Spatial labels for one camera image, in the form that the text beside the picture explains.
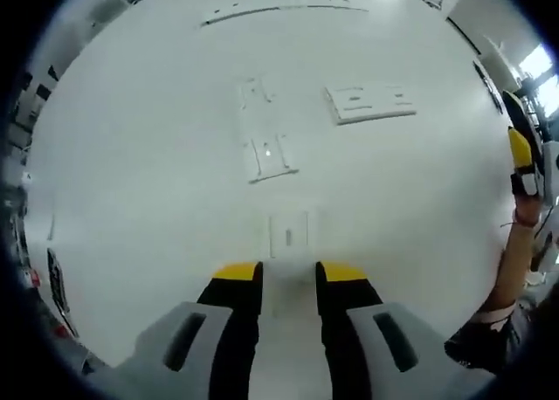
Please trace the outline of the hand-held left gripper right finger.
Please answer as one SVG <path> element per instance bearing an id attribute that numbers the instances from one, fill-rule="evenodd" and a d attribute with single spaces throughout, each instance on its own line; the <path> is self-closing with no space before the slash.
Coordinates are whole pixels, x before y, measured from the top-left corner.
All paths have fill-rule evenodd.
<path id="1" fill-rule="evenodd" d="M 385 303 L 359 268 L 315 266 L 321 341 L 335 399 L 481 399 L 493 374 L 446 352 L 443 337 Z"/>

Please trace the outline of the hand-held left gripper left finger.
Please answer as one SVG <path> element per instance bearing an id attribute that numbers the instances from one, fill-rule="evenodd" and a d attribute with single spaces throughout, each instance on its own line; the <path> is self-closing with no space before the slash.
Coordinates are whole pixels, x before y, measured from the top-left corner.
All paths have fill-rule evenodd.
<path id="1" fill-rule="evenodd" d="M 90 374 L 105 399 L 246 399 L 259 341 L 263 265 L 219 270 L 139 334 L 133 354 Z"/>

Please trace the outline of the person's right hand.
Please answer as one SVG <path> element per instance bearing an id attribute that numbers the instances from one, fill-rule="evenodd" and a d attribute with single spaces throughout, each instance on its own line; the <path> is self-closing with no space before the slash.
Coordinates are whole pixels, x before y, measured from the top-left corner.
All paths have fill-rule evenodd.
<path id="1" fill-rule="evenodd" d="M 542 200 L 539 197 L 515 195 L 514 221 L 529 228 L 535 227 L 542 212 Z"/>

